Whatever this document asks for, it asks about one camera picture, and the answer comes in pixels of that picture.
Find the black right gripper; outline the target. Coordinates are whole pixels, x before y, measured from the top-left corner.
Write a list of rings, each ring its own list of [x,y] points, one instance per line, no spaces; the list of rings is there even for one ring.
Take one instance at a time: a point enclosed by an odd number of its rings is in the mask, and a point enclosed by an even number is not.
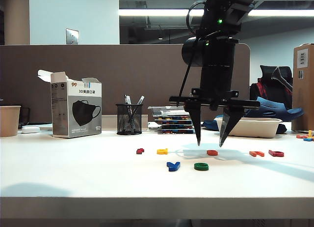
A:
[[[171,96],[169,102],[173,105],[184,105],[184,109],[189,113],[197,138],[197,145],[201,142],[201,106],[208,106],[212,111],[218,107],[226,107],[223,110],[223,119],[220,127],[219,146],[221,147],[236,126],[239,120],[243,117],[243,109],[257,110],[260,107],[259,101],[240,100],[239,91],[229,90],[218,92],[205,91],[201,88],[193,88],[191,96]]]

